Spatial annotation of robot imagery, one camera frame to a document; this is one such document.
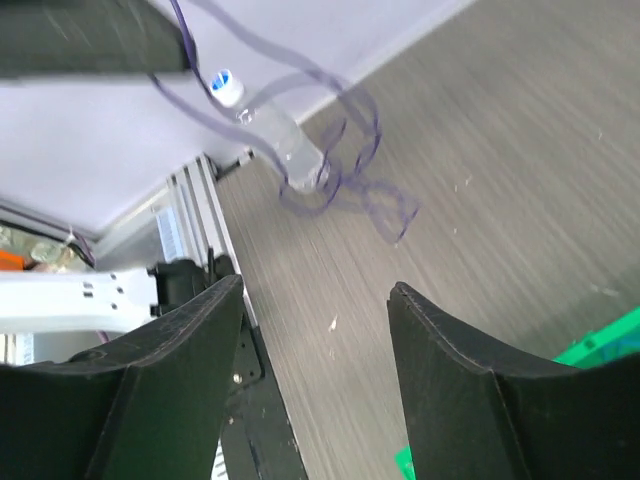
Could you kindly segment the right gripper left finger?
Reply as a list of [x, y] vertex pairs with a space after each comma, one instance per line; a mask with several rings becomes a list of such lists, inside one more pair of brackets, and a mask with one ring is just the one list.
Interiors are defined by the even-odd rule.
[[5, 479], [207, 479], [244, 311], [230, 275], [64, 363], [1, 369]]

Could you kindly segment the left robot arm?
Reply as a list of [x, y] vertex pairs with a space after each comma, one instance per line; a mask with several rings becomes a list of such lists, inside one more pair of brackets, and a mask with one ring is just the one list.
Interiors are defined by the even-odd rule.
[[[109, 100], [97, 91], [82, 121], [82, 95], [73, 83], [95, 74], [110, 85], [123, 77], [155, 78], [182, 70], [195, 44], [182, 13], [163, 15], [147, 1], [5, 1], [1, 5], [1, 213], [72, 247], [80, 230], [46, 208], [75, 205], [92, 211], [100, 186], [117, 197], [134, 168], [152, 170], [154, 154], [134, 140], [163, 140], [136, 94]], [[164, 259], [123, 271], [6, 271], [1, 275], [1, 329], [5, 333], [75, 330], [128, 332], [166, 312], [161, 285], [196, 296], [213, 280], [219, 235], [201, 220], [203, 194], [188, 190], [199, 163], [173, 175], [160, 195], [161, 210], [143, 206], [127, 221], [157, 223]], [[28, 198], [43, 209], [30, 211]]]

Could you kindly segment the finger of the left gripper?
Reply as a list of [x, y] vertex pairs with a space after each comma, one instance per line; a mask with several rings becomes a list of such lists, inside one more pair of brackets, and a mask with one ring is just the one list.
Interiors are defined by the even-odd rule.
[[154, 1], [3, 1], [1, 77], [177, 73], [196, 63], [181, 13]]

